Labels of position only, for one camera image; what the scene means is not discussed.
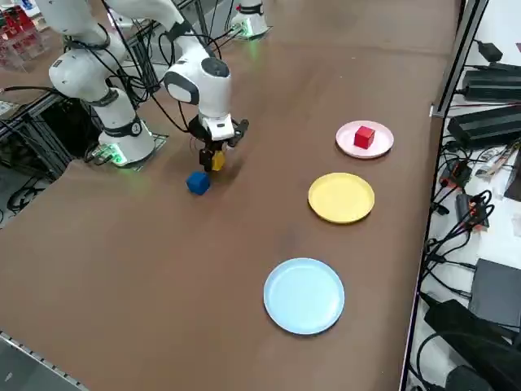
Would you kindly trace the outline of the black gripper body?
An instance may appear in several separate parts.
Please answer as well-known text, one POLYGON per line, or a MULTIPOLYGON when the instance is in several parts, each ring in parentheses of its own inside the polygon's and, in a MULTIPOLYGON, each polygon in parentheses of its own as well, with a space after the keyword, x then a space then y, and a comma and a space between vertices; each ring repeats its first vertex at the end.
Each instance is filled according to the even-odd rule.
POLYGON ((210 151, 234 148, 249 127, 246 119, 237 122, 231 115, 221 117, 196 116, 189 122, 189 133, 204 143, 210 151))

